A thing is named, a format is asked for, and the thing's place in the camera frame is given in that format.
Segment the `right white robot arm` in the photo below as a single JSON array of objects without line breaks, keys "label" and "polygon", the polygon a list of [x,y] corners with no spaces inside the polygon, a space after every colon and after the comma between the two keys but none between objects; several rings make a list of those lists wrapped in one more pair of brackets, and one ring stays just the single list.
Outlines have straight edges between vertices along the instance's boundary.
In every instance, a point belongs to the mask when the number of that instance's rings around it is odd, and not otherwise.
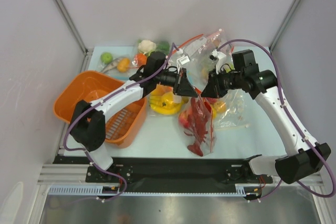
[{"label": "right white robot arm", "polygon": [[269,117],[286,151],[283,157],[257,155],[249,158],[248,166],[242,169],[243,179],[254,183],[261,174],[269,174],[292,184],[320,171],[331,148],[327,143],[318,143],[303,127],[287,103],[274,72],[261,71],[250,49],[232,55],[234,67],[230,71],[224,70],[227,58],[224,53],[215,49],[209,58],[216,66],[209,71],[201,96],[222,98],[230,90],[248,93]]}]

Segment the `zip bag with orange seal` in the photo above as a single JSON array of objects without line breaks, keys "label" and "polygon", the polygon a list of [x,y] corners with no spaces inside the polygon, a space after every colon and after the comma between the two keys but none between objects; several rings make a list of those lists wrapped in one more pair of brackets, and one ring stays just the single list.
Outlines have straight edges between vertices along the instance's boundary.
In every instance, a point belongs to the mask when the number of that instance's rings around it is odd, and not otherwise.
[{"label": "zip bag with orange seal", "polygon": [[218,132],[249,127],[243,92],[230,90],[222,98],[190,98],[178,122],[188,138],[186,148],[203,157],[214,151]]}]

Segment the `red plastic lobster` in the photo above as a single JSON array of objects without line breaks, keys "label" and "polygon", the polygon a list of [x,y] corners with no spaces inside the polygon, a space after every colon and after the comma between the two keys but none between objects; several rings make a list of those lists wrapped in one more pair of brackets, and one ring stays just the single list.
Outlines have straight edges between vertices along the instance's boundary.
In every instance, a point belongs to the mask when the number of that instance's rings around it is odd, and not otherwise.
[{"label": "red plastic lobster", "polygon": [[184,130],[184,133],[193,137],[194,142],[189,144],[187,149],[200,157],[211,153],[216,136],[213,127],[213,111],[210,104],[200,97],[191,98],[188,122],[190,126]]}]

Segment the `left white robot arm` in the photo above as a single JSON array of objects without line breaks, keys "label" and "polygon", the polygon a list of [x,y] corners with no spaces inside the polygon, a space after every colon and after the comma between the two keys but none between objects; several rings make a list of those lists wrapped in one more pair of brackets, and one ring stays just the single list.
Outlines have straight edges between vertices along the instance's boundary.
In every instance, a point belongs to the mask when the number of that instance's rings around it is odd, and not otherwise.
[{"label": "left white robot arm", "polygon": [[115,178],[113,159],[104,144],[106,123],[120,110],[149,95],[158,84],[171,87],[173,94],[181,97],[197,97],[190,84],[186,69],[168,70],[169,57],[154,51],[121,87],[92,102],[79,101],[73,112],[67,134],[80,144],[90,161],[98,169],[97,176],[104,182]]}]

